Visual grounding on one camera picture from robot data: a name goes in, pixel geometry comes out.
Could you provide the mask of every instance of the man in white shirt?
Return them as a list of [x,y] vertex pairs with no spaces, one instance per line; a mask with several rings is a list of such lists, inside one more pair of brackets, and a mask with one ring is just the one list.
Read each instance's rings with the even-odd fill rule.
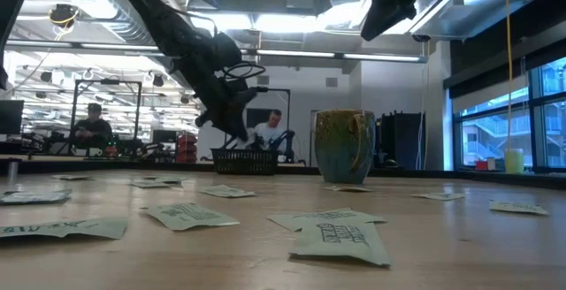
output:
[[[283,128],[278,127],[280,121],[281,111],[273,110],[267,122],[260,123],[256,126],[256,134],[264,139],[264,149],[269,149],[270,144],[276,141],[285,132]],[[282,141],[278,151],[284,152],[286,145],[287,140]]]

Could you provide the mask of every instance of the mug handle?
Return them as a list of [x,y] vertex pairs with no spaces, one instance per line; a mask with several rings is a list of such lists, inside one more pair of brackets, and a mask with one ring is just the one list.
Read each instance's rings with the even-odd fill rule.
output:
[[357,141],[357,153],[354,162],[350,165],[350,171],[355,172],[360,168],[360,153],[362,153],[362,129],[365,127],[365,116],[363,114],[354,115],[354,121],[357,125],[358,141]]

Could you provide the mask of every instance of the green mug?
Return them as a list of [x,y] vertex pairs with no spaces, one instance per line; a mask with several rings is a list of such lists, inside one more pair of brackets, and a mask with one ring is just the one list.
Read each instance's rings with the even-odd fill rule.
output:
[[362,184],[373,165],[373,113],[362,110],[320,111],[315,126],[315,154],[325,181]]

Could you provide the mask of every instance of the man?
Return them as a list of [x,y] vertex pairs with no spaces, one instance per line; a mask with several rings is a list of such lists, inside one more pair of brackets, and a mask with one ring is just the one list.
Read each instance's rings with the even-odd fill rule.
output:
[[[281,111],[273,110],[269,115],[267,122],[260,123],[256,126],[256,134],[264,139],[264,149],[268,149],[270,144],[276,141],[285,130],[279,127],[281,121]],[[286,149],[287,140],[281,142],[278,147],[279,152]]]
[[88,104],[88,118],[80,120],[73,128],[77,148],[106,148],[112,138],[112,127],[100,118],[102,113],[103,107],[100,104]]

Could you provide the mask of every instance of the man in dark shirt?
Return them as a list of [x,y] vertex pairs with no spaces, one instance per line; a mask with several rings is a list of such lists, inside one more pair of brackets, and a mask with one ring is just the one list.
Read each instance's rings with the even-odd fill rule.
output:
[[103,107],[98,103],[88,105],[88,118],[80,120],[73,128],[75,145],[79,149],[99,148],[104,150],[112,138],[112,127],[100,118]]

